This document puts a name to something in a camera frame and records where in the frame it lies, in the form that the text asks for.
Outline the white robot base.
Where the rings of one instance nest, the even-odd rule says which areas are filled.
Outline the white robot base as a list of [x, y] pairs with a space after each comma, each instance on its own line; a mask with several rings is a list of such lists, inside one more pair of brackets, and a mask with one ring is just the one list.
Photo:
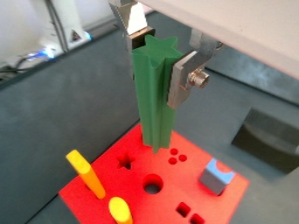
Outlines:
[[0, 0], [0, 87], [85, 45], [111, 18], [107, 0]]

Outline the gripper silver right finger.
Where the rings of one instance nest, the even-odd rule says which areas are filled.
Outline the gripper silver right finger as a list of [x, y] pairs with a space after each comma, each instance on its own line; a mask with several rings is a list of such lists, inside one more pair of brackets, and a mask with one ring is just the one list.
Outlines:
[[223, 44], [201, 31], [191, 30], [189, 45], [192, 51], [185, 53], [172, 65], [172, 78], [167, 104], [177, 109], [189, 96], [192, 87], [204, 88], [209, 75], [203, 71]]

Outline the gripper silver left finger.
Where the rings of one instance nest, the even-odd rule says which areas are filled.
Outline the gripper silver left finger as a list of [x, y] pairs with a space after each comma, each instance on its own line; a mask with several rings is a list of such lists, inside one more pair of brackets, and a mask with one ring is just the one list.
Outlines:
[[147, 24], [144, 6], [136, 0], [107, 1], [124, 33], [127, 49], [132, 51], [145, 45], [145, 35], [155, 35], [155, 29]]

